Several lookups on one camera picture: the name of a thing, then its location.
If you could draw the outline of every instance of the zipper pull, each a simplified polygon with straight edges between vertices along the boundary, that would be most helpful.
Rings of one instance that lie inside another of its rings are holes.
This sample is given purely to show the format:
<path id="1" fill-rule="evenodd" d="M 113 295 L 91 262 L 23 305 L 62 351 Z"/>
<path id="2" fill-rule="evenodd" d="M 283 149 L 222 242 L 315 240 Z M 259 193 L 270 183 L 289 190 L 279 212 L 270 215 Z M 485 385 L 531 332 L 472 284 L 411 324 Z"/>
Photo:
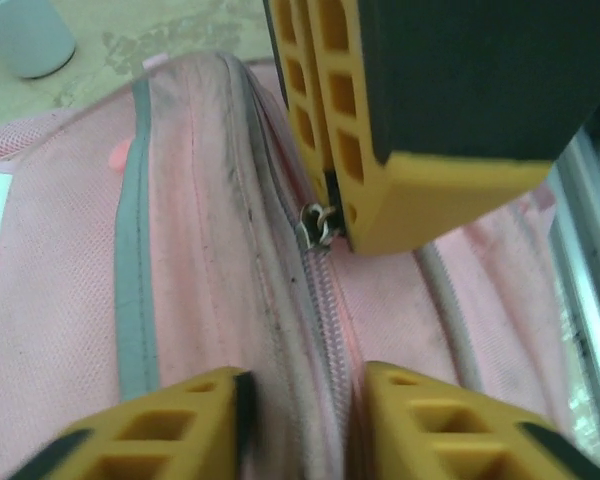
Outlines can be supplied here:
<path id="1" fill-rule="evenodd" d="M 296 225 L 296 238 L 302 252 L 309 250 L 329 251 L 331 241 L 342 230 L 337 224 L 336 207 L 323 208 L 317 203 L 302 207 L 300 222 Z"/>

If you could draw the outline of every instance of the pink fabric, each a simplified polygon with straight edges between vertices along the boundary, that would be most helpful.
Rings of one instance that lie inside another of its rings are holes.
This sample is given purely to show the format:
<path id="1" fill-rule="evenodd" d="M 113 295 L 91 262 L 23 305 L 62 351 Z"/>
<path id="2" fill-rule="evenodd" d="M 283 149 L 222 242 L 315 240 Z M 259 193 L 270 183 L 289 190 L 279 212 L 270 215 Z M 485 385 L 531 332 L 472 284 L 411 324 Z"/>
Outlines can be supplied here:
<path id="1" fill-rule="evenodd" d="M 348 431 L 368 430 L 369 360 L 481 389 L 568 433 L 536 199 L 524 196 L 420 252 L 359 257 L 336 242 L 326 259 L 311 255 L 303 265 L 280 202 L 295 215 L 311 193 L 297 173 L 275 71 L 253 71 L 269 92 L 219 55 L 197 54 L 151 77 L 162 385 L 226 364 L 255 373 L 263 419 L 251 478 L 344 478 Z M 66 424 L 118 401 L 112 254 L 122 175 L 111 156 L 126 149 L 133 120 L 121 93 L 14 157 L 0 235 L 0 477 Z M 316 312 L 310 281 L 321 268 L 327 283 Z"/>

